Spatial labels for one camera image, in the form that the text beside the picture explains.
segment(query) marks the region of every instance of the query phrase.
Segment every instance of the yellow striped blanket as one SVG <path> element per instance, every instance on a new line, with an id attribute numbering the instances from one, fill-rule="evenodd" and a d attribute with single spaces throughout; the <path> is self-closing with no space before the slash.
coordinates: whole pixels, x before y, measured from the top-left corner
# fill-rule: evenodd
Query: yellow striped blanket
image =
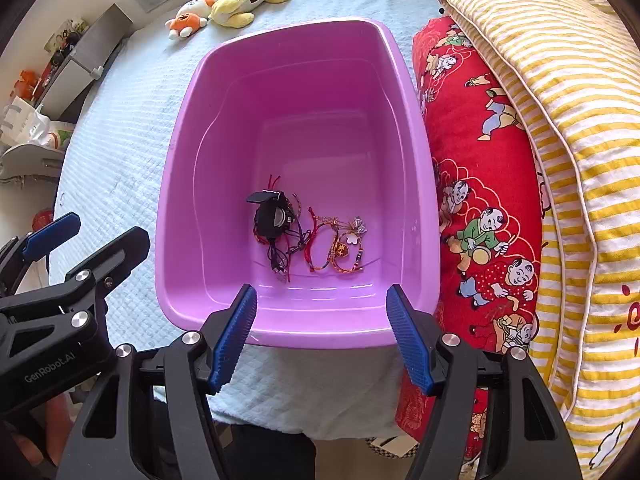
<path id="1" fill-rule="evenodd" d="M 585 479 L 640 416 L 640 52 L 606 0 L 441 0 L 529 134 L 543 225 L 530 355 Z"/>

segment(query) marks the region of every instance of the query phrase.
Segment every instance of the plastic tub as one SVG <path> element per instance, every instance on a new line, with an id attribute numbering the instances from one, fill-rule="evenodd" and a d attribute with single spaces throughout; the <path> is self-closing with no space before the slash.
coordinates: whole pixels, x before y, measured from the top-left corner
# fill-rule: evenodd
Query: plastic tub
<path id="1" fill-rule="evenodd" d="M 364 270 L 311 273 L 295 254 L 290 283 L 274 274 L 252 233 L 256 206 L 245 202 L 270 174 L 300 197 L 304 229 L 309 205 L 320 216 L 363 219 Z M 326 229 L 314 264 L 326 260 Z M 175 123 L 158 208 L 156 292 L 172 323 L 197 330 L 251 283 L 250 344 L 394 344 L 386 290 L 400 283 L 415 308 L 433 312 L 439 254 L 424 125 L 386 27 L 302 23 L 229 41 L 202 59 Z"/>

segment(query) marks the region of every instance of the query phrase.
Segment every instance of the bed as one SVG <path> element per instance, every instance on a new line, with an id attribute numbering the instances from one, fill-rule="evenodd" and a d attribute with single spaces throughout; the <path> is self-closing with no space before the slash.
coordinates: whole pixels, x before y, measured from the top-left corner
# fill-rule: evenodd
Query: bed
<path id="1" fill-rule="evenodd" d="M 66 155 L 56 216 L 75 211 L 82 228 L 51 255 L 51 282 L 63 281 L 66 271 L 96 248 L 139 225 L 150 234 L 151 252 L 110 295 L 111 343 L 146 349 L 171 342 L 180 330 L 164 318 L 154 290 L 156 208 L 174 121 L 199 60 L 217 44 L 248 32 L 357 15 L 389 26 L 410 66 L 412 37 L 439 15 L 438 8 L 437 0 L 291 0 L 259 7 L 254 23 L 242 30 L 208 25 L 188 41 L 172 43 L 164 28 L 172 11 L 134 33 L 84 104 Z M 232 383 L 211 407 L 218 420 L 303 431 L 313 438 L 392 436 L 399 431 L 394 413 L 401 371 L 395 347 L 247 346 Z"/>

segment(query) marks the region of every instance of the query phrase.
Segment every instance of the round gold pendant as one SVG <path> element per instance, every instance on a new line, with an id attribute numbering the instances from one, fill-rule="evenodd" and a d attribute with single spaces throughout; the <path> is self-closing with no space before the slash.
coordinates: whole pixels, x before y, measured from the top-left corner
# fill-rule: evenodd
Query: round gold pendant
<path id="1" fill-rule="evenodd" d="M 344 258 L 347 254 L 349 254 L 347 244 L 339 243 L 335 248 L 335 255 L 338 256 L 338 258 Z"/>

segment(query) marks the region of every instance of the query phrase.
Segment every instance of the metal bolt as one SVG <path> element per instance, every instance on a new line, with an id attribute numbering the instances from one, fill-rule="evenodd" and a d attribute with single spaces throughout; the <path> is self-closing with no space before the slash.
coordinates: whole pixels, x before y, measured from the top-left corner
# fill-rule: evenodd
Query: metal bolt
<path id="1" fill-rule="evenodd" d="M 80 328 L 81 326 L 84 326 L 88 319 L 89 314 L 87 314 L 84 310 L 76 312 L 71 318 L 71 326 L 74 328 Z"/>
<path id="2" fill-rule="evenodd" d="M 132 350 L 133 348 L 131 348 L 131 345 L 124 343 L 124 345 L 120 345 L 116 348 L 116 355 L 118 357 L 126 357 Z"/>
<path id="3" fill-rule="evenodd" d="M 518 361 L 523 361 L 525 357 L 527 357 L 527 353 L 519 346 L 512 347 L 510 352 L 511 352 L 511 357 L 513 357 L 514 359 L 517 359 Z"/>
<path id="4" fill-rule="evenodd" d="M 447 333 L 442 336 L 442 342 L 447 346 L 458 346 L 460 344 L 460 338 L 451 333 Z"/>
<path id="5" fill-rule="evenodd" d="M 200 332 L 185 332 L 182 335 L 182 342 L 185 345 L 195 345 L 200 341 Z"/>
<path id="6" fill-rule="evenodd" d="M 89 277 L 89 274 L 91 274 L 90 270 L 87 270 L 87 269 L 81 270 L 76 274 L 76 280 L 78 280 L 78 282 L 84 282 L 84 280 L 86 280 Z"/>

